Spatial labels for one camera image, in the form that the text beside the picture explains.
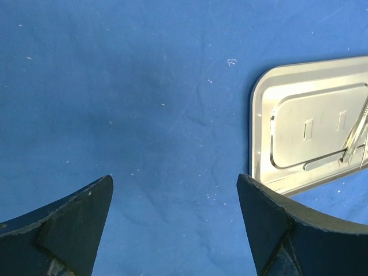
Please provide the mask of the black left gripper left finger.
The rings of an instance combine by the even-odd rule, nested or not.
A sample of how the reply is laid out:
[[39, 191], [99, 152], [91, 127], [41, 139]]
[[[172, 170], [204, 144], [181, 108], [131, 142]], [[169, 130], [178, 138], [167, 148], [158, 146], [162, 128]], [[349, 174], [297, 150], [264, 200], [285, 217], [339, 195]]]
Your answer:
[[1, 275], [91, 275], [113, 195], [106, 175], [1, 223]]

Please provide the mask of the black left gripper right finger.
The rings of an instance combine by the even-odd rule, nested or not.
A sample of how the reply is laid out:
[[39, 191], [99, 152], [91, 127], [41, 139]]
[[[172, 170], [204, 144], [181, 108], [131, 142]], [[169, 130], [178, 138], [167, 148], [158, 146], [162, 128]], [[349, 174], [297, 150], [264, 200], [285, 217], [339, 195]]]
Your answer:
[[245, 174], [237, 192], [258, 275], [367, 275], [367, 225], [318, 212]]

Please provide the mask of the stainless steel instrument tray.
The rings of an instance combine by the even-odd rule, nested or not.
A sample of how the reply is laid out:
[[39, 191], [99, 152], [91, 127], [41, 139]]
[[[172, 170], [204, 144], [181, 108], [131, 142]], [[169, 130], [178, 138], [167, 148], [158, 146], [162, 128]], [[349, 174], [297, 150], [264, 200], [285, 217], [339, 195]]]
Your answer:
[[367, 129], [342, 162], [366, 98], [366, 56], [266, 71], [251, 94], [250, 176], [291, 196], [366, 169]]

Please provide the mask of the steel tweezers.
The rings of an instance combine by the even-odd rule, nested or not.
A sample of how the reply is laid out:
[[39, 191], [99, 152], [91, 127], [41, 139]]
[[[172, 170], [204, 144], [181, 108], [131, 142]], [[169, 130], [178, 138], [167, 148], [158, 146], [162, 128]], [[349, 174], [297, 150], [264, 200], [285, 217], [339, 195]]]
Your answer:
[[352, 157], [359, 147], [359, 141], [367, 129], [367, 98], [346, 140], [346, 150], [342, 157], [343, 163], [351, 163]]

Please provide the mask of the blue surgical drape cloth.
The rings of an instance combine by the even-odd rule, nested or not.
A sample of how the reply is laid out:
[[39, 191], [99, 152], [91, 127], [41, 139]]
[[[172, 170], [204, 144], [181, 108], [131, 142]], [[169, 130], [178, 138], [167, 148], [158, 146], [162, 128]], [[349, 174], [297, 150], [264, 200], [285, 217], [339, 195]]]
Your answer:
[[94, 275], [255, 275], [254, 83], [366, 54], [366, 1], [2, 1], [1, 220], [111, 175]]

